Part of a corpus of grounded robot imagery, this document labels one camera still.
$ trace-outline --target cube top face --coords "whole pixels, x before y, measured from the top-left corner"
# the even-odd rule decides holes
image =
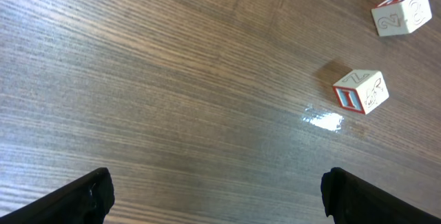
[[[362,114],[389,98],[382,73],[375,70],[353,70],[333,87],[342,108]]]
[[[378,34],[410,34],[432,18],[429,0],[386,0],[372,9]]]

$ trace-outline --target wooden table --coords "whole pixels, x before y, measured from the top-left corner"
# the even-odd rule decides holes
[[[108,223],[333,223],[338,166],[441,217],[441,0],[386,38],[382,1],[0,0],[0,216],[108,167]]]

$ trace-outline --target block with red border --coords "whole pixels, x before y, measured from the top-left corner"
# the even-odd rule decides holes
[[[333,85],[340,106],[368,114],[389,98],[383,75],[377,70],[353,70]]]
[[[432,18],[429,0],[386,0],[371,12],[381,37],[410,34]]]

